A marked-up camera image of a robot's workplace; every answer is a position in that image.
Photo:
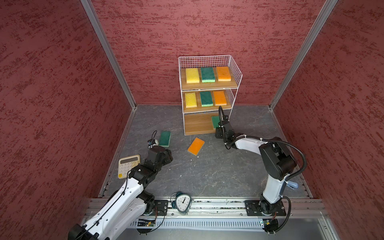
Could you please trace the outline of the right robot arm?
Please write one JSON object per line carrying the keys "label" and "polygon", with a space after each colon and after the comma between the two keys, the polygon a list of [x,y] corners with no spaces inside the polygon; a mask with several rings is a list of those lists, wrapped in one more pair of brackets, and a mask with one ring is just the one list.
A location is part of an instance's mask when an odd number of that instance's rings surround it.
{"label": "right robot arm", "polygon": [[262,157],[268,173],[266,187],[260,197],[260,212],[265,216],[273,215],[283,198],[287,181],[297,166],[289,147],[294,146],[280,138],[263,139],[235,133],[227,120],[219,121],[216,138],[223,139],[227,149],[246,150]]}

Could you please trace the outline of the light green sponge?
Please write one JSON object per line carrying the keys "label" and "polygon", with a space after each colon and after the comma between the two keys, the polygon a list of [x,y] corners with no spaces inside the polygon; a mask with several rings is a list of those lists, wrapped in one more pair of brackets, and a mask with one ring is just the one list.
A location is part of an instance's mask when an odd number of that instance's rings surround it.
{"label": "light green sponge", "polygon": [[219,116],[212,116],[211,117],[211,120],[212,120],[212,125],[213,125],[213,129],[216,130],[216,128],[219,128],[220,127],[220,117]]}

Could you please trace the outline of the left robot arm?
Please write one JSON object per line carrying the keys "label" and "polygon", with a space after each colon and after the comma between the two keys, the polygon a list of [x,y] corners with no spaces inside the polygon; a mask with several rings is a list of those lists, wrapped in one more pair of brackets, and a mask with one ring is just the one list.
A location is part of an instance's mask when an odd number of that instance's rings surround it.
{"label": "left robot arm", "polygon": [[161,146],[149,148],[148,157],[127,173],[116,194],[83,226],[74,225],[69,240],[115,240],[134,220],[153,211],[155,197],[145,188],[161,168],[173,161],[172,152]]}

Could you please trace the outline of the dark green sponge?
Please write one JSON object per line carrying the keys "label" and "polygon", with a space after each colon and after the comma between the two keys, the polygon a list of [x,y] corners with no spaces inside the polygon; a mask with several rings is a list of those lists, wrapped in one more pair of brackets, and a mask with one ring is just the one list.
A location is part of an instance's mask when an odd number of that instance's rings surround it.
{"label": "dark green sponge", "polygon": [[212,107],[214,105],[210,91],[200,92],[200,98],[202,107]]}
{"label": "dark green sponge", "polygon": [[201,68],[202,83],[214,83],[216,81],[212,67]]}
{"label": "dark green sponge", "polygon": [[159,146],[168,148],[171,141],[172,133],[170,131],[162,131],[159,138]]}

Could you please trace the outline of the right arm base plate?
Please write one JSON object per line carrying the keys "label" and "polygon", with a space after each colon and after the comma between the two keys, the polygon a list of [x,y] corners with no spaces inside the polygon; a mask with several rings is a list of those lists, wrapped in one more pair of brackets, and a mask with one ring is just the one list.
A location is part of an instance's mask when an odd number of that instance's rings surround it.
{"label": "right arm base plate", "polygon": [[245,209],[247,216],[282,217],[287,215],[282,201],[270,204],[266,200],[246,200]]}

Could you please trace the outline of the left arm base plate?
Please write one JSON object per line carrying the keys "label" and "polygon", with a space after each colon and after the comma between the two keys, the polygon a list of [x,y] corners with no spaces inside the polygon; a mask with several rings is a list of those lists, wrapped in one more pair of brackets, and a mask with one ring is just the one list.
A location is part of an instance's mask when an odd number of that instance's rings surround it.
{"label": "left arm base plate", "polygon": [[153,211],[149,216],[166,216],[169,207],[169,200],[155,200]]}

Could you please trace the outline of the yellow sponge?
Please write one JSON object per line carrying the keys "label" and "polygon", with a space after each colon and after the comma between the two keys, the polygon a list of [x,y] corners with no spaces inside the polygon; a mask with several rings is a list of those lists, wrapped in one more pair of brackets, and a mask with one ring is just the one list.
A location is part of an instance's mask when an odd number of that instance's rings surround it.
{"label": "yellow sponge", "polygon": [[187,84],[198,84],[200,82],[200,75],[198,68],[186,69],[186,82]]}
{"label": "yellow sponge", "polygon": [[185,104],[187,109],[196,108],[197,107],[196,93],[194,92],[185,93]]}

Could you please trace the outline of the orange sponge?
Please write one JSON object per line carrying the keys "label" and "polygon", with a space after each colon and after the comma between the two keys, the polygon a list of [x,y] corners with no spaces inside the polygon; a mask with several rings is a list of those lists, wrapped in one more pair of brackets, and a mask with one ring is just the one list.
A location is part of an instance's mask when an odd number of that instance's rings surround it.
{"label": "orange sponge", "polygon": [[226,106],[227,98],[224,91],[214,91],[215,106]]}
{"label": "orange sponge", "polygon": [[232,80],[229,67],[216,67],[219,82],[230,82]]}
{"label": "orange sponge", "polygon": [[195,138],[194,141],[191,143],[191,145],[188,148],[188,152],[197,156],[200,150],[202,149],[205,141]]}

